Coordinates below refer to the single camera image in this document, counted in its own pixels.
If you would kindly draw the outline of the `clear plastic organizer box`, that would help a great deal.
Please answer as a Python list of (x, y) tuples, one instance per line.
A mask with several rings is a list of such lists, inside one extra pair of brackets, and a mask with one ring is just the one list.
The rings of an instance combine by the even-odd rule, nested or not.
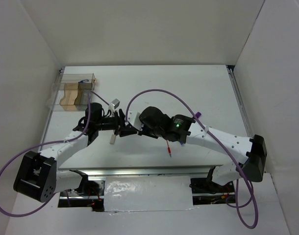
[(85, 111), (97, 80), (94, 74), (60, 74), (51, 87), (46, 102), (51, 111)]

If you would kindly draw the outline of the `white tape sheet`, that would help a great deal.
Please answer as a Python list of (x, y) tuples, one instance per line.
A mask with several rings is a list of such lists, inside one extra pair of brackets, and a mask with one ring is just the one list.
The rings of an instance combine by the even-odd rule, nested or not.
[(104, 209), (108, 212), (185, 211), (193, 208), (188, 176), (108, 177)]

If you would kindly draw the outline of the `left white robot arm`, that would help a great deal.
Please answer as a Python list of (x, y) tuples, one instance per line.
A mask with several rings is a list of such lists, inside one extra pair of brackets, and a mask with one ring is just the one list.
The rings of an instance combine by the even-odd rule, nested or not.
[(88, 104), (85, 116), (66, 139), (40, 152), (30, 150), (24, 154), (13, 189), (39, 202), (47, 202), (52, 195), (65, 190), (85, 195), (89, 191), (88, 175), (79, 170), (60, 170), (60, 167), (75, 153), (88, 147), (100, 131), (108, 130), (120, 137), (137, 133), (125, 121), (122, 110), (106, 117), (101, 104)]

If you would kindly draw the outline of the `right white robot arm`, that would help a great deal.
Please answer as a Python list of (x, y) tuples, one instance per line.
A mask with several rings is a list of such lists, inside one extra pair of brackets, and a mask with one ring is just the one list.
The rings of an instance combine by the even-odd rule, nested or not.
[(210, 169), (206, 185), (212, 192), (219, 191), (228, 182), (242, 176), (255, 183), (263, 180), (267, 150), (264, 138), (260, 135), (249, 138), (207, 126), (202, 128), (192, 117), (184, 115), (169, 117), (151, 106), (136, 118), (141, 128), (149, 135), (232, 155), (234, 159), (231, 163)]

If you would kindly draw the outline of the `beige rectangular eraser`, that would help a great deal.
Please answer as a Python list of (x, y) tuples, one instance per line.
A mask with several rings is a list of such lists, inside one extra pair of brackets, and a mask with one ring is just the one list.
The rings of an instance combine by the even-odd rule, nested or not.
[(114, 145), (114, 144), (115, 144), (115, 141), (116, 141), (116, 135), (115, 135), (115, 134), (112, 134), (109, 143), (112, 144), (112, 145)]

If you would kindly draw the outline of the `red gel pen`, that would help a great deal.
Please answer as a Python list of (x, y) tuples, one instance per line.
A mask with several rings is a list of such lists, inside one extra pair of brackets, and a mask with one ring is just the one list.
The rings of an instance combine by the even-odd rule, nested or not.
[(168, 150), (168, 154), (170, 157), (172, 157), (172, 153), (171, 153), (171, 149), (170, 149), (170, 145), (169, 142), (166, 140), (166, 144), (167, 144), (167, 150)]

